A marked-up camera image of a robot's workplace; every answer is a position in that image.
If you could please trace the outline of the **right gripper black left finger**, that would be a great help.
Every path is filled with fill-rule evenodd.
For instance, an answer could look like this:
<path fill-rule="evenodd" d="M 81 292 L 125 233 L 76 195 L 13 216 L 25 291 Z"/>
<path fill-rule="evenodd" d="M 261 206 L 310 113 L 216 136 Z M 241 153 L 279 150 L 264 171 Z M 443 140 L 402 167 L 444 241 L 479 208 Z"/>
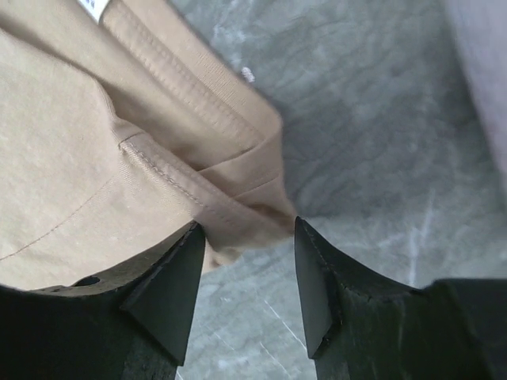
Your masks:
<path fill-rule="evenodd" d="M 204 259 L 194 222 L 68 287 L 1 289 L 4 379 L 173 379 Z"/>

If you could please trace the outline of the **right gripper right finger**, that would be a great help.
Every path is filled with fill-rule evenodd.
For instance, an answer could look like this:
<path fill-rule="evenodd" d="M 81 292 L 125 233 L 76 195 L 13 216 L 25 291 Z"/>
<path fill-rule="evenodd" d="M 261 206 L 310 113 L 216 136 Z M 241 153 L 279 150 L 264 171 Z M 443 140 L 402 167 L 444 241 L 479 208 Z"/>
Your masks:
<path fill-rule="evenodd" d="M 506 282 L 422 289 L 371 270 L 295 221 L 307 354 L 320 379 L 503 379 Z"/>

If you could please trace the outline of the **tan t-shirt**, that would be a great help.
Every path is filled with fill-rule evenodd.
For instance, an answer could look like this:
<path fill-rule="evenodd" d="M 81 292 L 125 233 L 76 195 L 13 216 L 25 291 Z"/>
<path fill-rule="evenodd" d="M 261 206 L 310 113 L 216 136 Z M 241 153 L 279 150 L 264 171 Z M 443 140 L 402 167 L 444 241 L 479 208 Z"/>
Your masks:
<path fill-rule="evenodd" d="M 281 135 L 167 2 L 2 2 L 2 284 L 70 285 L 191 221 L 205 270 L 289 238 Z"/>

